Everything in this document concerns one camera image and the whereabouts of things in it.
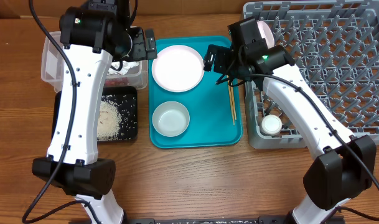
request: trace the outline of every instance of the wooden surface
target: wooden surface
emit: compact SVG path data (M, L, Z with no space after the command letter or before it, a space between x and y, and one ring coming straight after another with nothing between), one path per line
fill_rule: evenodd
M156 37L227 35L239 14L140 16ZM44 19L49 30L57 19ZM55 92L41 80L44 34L32 19L0 20L0 223L20 223L44 182L32 175L33 158L50 144ZM100 157L117 165L113 192L130 218L246 218L285 215L305 196L302 177L312 163L307 149L249 146L241 88L243 137L234 146L160 150L149 139L148 90L140 90L135 143L100 144ZM379 147L375 173L379 179ZM30 217L72 200L50 187ZM379 215L372 188L348 206ZM347 223L370 223L344 212ZM40 223L67 223L87 215L75 205Z
M59 18L70 6L81 6L85 0L35 0L39 16ZM137 15L193 15L241 13L249 0L140 0ZM0 0L0 18L31 16L27 0Z

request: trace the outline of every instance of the chopsticks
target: chopsticks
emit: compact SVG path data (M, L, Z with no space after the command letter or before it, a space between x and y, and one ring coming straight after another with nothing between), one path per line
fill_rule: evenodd
M233 88L229 86L229 82L227 82L227 83L228 83L229 100L231 102L232 122L233 122L233 125L235 125L235 121L236 121L235 96L233 94Z

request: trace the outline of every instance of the white bowl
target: white bowl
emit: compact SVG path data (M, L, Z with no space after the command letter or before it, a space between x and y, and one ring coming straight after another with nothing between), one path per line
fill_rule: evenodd
M182 134L189 125L187 108L175 101L160 104L152 115L152 124L156 131L166 137Z
M152 64L152 76L163 89L180 93L193 89L202 81L203 67L203 58L195 49L173 45L157 54Z

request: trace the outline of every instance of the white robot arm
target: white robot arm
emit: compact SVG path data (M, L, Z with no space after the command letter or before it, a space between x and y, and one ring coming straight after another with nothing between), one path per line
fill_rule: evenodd
M279 67L273 70L273 75L301 87L323 112L330 124L337 130L340 137L346 143L351 141L350 136L353 135L353 132L338 122L316 97L302 77L297 65L290 66L287 64ZM326 149L326 147L335 149L341 146L341 143L331 135L330 130L326 127L326 124L312 105L298 91L295 91L294 88L278 80L265 78L263 89L269 97L277 102L296 129L301 133L314 160L325 153L324 149ZM341 206L349 200L349 198L346 198L335 207ZM297 224L320 224L321 221L331 214L333 209L334 208L324 210L319 208L307 195L301 204L293 210L292 215Z
M40 28L50 37L34 12L32 0L29 6ZM77 203L82 203L94 224L127 222L111 190L115 162L98 158L96 128L103 86L112 61L122 63L123 60L132 62L157 57L153 31L131 27L134 18L130 17L129 0L90 0L80 8L70 7L61 17L63 51L51 40L67 59L57 124L47 156L34 159L32 165L33 174L47 183L26 211L23 223L36 222L63 206L74 204L67 203L41 217L27 220L50 184L62 188L67 195L74 196ZM71 125L72 108L75 116Z

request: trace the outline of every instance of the black cable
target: black cable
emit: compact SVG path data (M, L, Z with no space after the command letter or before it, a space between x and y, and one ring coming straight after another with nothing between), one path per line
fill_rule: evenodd
M123 60L119 60L119 67L118 68L115 68L114 66L110 66L111 69L113 69L114 71L116 72L120 72L121 69L123 68Z
M233 82L233 80L229 80L229 82L228 82L228 85L229 85L230 87L240 86L240 85L244 84L246 81L245 81L245 80L242 80L242 81L240 81L240 82L238 82L237 84L234 84L234 85L232 85L232 82Z
M227 80L229 80L230 78L224 78L224 79L222 79L223 77L225 77L225 75L228 75L228 72L231 70L231 68L232 68L232 66L235 64L235 62L236 62L236 58L232 61L232 63L228 66L228 68L227 68L227 70L225 71L225 73L224 74L222 74L221 76L220 76L220 78L218 78L218 80L215 82L215 84L220 84L220 83L223 83L223 82L225 82L225 81L227 81Z
M134 23L135 17L137 16L138 0L135 0L135 8L133 14L129 18L129 25L131 26Z
M40 217L33 218L32 220L27 221L26 223L35 223L37 221L43 220L43 219L47 218L48 216L50 216L50 215L52 215L52 214L54 214L56 212L61 211L64 208L67 208L67 207L69 207L71 205L76 205L76 204L84 204L85 207L88 207L88 209L90 209L91 213L95 213L93 207L90 205L89 202L87 202L85 200L77 200L77 201L72 201L72 202L66 203L64 205L61 205L61 206L59 206L59 207L57 207L57 208L55 208L55 209L53 209L53 210L45 213L44 215L42 215ZM94 216L94 219L95 219L96 223L101 223L99 221L98 217Z
M362 169L368 174L368 176L371 178L372 182L376 185L376 188L379 191L379 182L377 181L376 177L372 174L372 172L368 169L368 167L363 163L363 161L361 160L361 158L359 158L358 155L339 136L339 134L337 133L337 131L332 127L332 125L328 122L328 120L326 119L326 117L323 115L322 111L318 108L318 106L311 99L311 97L309 95L307 95L307 93L304 92L304 90L302 90L301 87L298 87L295 84L293 84L293 83L291 83L291 82L289 82L289 81L287 81L287 80L285 80L283 78L272 76L272 75L251 74L251 75L246 75L246 76L247 77L254 77L254 78L260 78L260 77L263 77L263 78L272 78L272 79L275 79L275 80L278 80L280 82L285 83L286 85L292 87L293 89L295 89L296 91L298 91L299 93L301 93L301 95L303 97L305 97L307 99L307 101L312 105L312 107L315 109L315 111L317 112L317 114L321 117L321 119L326 124L326 126L331 131L331 133L335 136L335 138L341 143L341 145L343 145L343 147L346 150L348 150L348 152L352 155L352 157L360 164L360 166L362 167ZM346 210L348 212L352 212L352 213L354 213L356 215L359 215L359 216L361 216L363 218L367 218L367 219L373 220L373 221L379 221L379 217L372 217L370 215L367 215L367 214L364 214L362 212L359 212L359 211L357 211L355 209L339 206L339 207L334 208L334 210L332 211L332 213L322 223L326 222L329 218L333 217L333 215L337 211L339 211L339 210Z
M39 194L37 194L36 198L33 200L33 202L30 204L29 208L26 210L25 214L23 214L23 217L22 217L22 223L34 223L34 222L37 222L65 207L68 207L68 206L71 206L73 204L76 204L76 202L80 202L80 203L84 203L86 206L88 206L88 208L90 209L91 211L91 214L93 215L93 218L96 220L96 222L98 224L100 224L101 222L99 222L99 219L96 217L96 214L94 212L94 209L92 209L92 206L90 205L89 202L86 202L86 201L74 201L74 202L69 202L69 203L66 203L65 205L62 205L61 207L59 208L56 208L48 213L46 213L45 215L42 215L40 217L37 217L37 218L34 218L32 220L27 220L27 217L29 216L29 214L31 213L31 211L33 210L33 208L35 207L35 205L37 204L37 202L39 202L40 198L43 196L43 194L45 193L45 191L48 189L48 187L50 186L51 182L55 179L55 176L57 175L57 172L58 170L60 169L61 165L62 165L62 162L63 160L65 159L65 156L66 156L66 152L67 150L69 149L69 140L70 140L70 135L72 133L72 127L73 127L73 120L74 120L74 117L75 117L75 112L76 112L76 101L77 101L77 82L76 82L76 76L75 76L75 72L74 72L74 69L72 67L72 64L70 63L68 57L66 56L65 52L63 52L62 48L59 46L59 44L55 41L55 39L50 35L50 33L47 31L47 29L44 27L44 25L41 23L39 17L37 16L37 14L35 13L34 11L34 6L33 6L33 0L29 0L29 8L30 8L30 12L35 20L35 22L37 23L37 25L40 27L40 29L42 30L42 32L47 36L47 38L51 41L52 45L58 50L58 52L61 54L62 58L65 60L66 64L67 64L67 67L69 69L69 72L70 72L70 76L72 78L72 107L71 107L71 110L70 110L70 117L69 117L69 123L68 123L68 128L67 128L67 131L66 131L66 138L65 138L65 142L62 146L62 153L60 155L60 158L59 158L59 161L58 161L58 164L55 168L55 170L52 172L49 180L47 181L47 183L45 183L45 185L42 187L41 191L39 192Z

